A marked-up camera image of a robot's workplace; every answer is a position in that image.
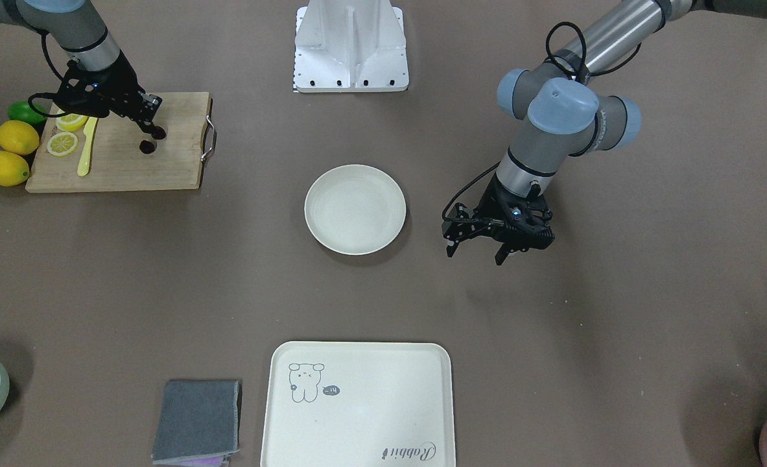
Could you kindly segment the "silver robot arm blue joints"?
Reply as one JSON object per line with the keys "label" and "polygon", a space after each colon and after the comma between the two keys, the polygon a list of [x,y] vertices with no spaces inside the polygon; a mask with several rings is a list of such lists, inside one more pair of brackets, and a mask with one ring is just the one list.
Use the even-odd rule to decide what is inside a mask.
{"label": "silver robot arm blue joints", "polygon": [[522,127],[497,165],[495,194],[537,199],[567,158],[630,144],[641,129],[640,109],[630,99],[600,97],[589,82],[616,71],[645,39],[692,11],[767,19],[767,1],[622,1],[588,29],[555,24],[553,32],[572,29],[575,38],[558,49],[546,44],[540,65],[510,71],[499,83],[499,106]]}

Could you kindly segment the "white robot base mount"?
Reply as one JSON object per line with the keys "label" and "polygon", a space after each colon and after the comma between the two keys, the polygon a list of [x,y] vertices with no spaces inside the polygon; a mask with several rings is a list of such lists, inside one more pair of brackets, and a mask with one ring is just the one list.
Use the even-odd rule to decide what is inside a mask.
{"label": "white robot base mount", "polygon": [[310,1],[295,14],[292,89],[382,93],[410,84],[404,15],[389,1]]}

